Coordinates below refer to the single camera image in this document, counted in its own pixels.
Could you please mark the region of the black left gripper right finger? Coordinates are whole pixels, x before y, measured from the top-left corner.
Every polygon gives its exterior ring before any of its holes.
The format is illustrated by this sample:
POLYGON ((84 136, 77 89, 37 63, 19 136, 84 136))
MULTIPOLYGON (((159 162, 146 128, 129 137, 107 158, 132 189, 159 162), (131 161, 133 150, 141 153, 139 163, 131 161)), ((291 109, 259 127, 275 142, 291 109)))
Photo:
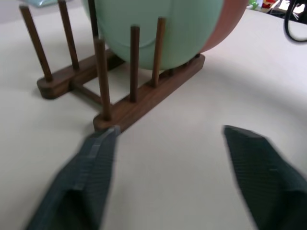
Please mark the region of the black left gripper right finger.
POLYGON ((307 228, 307 181, 273 147, 251 130, 224 126, 238 188, 259 230, 307 228))

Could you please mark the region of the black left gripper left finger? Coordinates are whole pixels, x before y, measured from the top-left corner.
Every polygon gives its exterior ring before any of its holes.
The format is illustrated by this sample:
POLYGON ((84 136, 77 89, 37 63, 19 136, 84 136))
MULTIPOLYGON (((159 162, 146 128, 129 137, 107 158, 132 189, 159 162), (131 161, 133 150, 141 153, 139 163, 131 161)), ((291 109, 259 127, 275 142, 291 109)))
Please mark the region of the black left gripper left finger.
POLYGON ((112 181, 118 126, 88 135, 59 170, 26 225, 27 230, 100 229, 112 181))

